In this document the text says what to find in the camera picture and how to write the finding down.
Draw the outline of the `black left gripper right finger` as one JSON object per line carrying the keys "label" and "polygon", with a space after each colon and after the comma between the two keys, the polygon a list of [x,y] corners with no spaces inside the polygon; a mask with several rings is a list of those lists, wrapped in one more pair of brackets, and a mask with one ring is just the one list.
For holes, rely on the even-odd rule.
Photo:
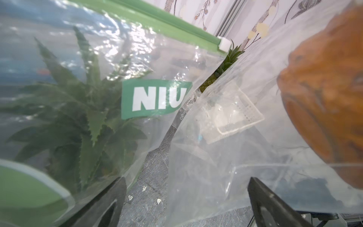
{"label": "black left gripper right finger", "polygon": [[301,214],[294,211],[261,180],[252,177],[248,193],[258,227],[311,227]]}

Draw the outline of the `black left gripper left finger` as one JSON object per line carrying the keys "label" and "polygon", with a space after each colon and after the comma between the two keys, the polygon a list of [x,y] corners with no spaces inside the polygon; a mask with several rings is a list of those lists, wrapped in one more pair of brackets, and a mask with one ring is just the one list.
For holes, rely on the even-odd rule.
{"label": "black left gripper left finger", "polygon": [[116,227],[126,192],[124,177],[96,180],[75,194],[56,183],[56,226]]}

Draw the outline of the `yellow pineapple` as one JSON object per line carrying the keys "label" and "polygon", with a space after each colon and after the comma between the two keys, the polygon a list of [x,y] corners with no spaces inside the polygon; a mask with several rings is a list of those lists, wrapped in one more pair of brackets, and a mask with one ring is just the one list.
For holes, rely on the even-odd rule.
{"label": "yellow pineapple", "polygon": [[363,187],[363,7],[352,6],[303,41],[277,84],[311,149],[354,188]]}
{"label": "yellow pineapple", "polygon": [[234,42],[232,42],[232,49],[229,50],[224,61],[214,71],[214,73],[209,76],[209,78],[199,87],[201,93],[203,93],[208,86],[212,85],[227,69],[229,69],[238,60],[239,56],[244,53],[244,51],[241,51],[240,48],[241,45],[235,46]]}

